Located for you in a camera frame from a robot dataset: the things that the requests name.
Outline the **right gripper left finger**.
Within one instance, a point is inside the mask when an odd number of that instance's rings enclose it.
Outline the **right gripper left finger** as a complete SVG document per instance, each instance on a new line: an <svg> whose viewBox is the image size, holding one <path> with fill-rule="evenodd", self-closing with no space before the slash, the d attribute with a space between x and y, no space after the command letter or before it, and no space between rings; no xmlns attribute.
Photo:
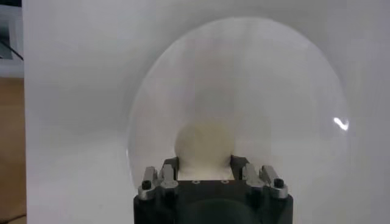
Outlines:
<svg viewBox="0 0 390 224"><path fill-rule="evenodd" d="M159 172L153 166L146 167L143 180L138 187L137 197L140 200L153 200L158 194L175 195L179 186L177 181L178 171L178 157L166 159Z"/></svg>

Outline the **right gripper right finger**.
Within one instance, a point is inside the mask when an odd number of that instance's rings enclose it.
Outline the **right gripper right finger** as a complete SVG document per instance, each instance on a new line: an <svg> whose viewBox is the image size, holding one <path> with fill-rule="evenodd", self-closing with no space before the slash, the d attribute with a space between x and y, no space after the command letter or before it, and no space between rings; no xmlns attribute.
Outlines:
<svg viewBox="0 0 390 224"><path fill-rule="evenodd" d="M269 194L278 200L288 198L288 187L272 166L263 165L256 170L247 158L232 155L230 168L234 179L244 181L250 194Z"/></svg>

